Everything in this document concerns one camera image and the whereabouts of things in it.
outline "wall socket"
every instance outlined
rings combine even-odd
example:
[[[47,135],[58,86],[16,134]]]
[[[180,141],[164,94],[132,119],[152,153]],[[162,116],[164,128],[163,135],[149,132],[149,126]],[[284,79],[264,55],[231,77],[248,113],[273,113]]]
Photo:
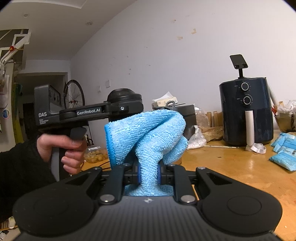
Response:
[[[110,80],[107,80],[107,81],[105,82],[105,85],[106,85],[106,88],[109,88],[109,87],[110,87]]]

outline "wooden table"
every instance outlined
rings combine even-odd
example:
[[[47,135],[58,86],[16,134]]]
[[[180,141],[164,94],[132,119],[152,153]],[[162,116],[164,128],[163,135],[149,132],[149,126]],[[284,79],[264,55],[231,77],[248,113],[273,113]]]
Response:
[[[224,145],[224,142],[209,142],[208,145]],[[266,145],[266,148],[264,155],[245,151],[244,148],[202,147],[187,150],[182,156],[182,165],[190,171],[200,166],[207,167],[276,197],[282,205],[283,216],[275,232],[284,241],[295,241],[296,172],[290,172],[269,161],[269,157],[275,153],[271,146]],[[101,163],[104,161],[97,164],[85,163],[83,170]]]

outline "hand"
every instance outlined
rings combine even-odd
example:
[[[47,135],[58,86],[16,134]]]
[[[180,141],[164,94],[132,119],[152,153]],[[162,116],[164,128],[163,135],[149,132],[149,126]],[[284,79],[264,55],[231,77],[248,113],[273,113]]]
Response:
[[[62,158],[64,169],[70,174],[77,174],[81,171],[83,155],[86,149],[86,140],[72,140],[64,135],[42,134],[37,139],[37,150],[43,159],[48,162],[52,154],[53,147],[67,149],[65,156]]]

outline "metal bolt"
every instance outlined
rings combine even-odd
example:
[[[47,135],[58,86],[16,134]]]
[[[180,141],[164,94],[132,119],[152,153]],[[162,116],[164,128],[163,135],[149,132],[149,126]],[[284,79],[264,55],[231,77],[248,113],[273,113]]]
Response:
[[[191,203],[195,201],[195,197],[193,197],[192,195],[184,195],[181,197],[181,201],[185,203]]]
[[[146,198],[145,200],[144,200],[144,202],[146,202],[146,203],[151,203],[153,200],[151,199],[151,198]]]
[[[100,200],[103,202],[111,202],[115,199],[115,197],[111,194],[104,194],[100,196]]]

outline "finger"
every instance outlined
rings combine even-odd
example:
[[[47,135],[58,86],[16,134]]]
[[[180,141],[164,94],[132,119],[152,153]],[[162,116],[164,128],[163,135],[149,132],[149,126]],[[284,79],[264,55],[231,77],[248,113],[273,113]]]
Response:
[[[75,159],[64,156],[62,158],[62,163],[69,167],[78,168],[83,163],[83,161],[75,160]]]
[[[74,150],[68,150],[65,153],[66,157],[75,159],[75,160],[79,160],[79,161],[83,161],[84,159],[84,152],[82,151],[74,151]]]
[[[70,174],[78,174],[81,171],[81,168],[73,168],[73,167],[69,167],[67,165],[64,165],[64,169],[66,170],[66,172],[70,173]]]
[[[44,148],[60,147],[67,150],[77,149],[82,145],[82,140],[72,140],[65,135],[43,134],[40,137],[40,144]]]
[[[84,138],[82,140],[82,144],[80,145],[80,147],[76,148],[75,150],[84,152],[86,148],[87,148],[87,142],[86,142],[86,139]]]

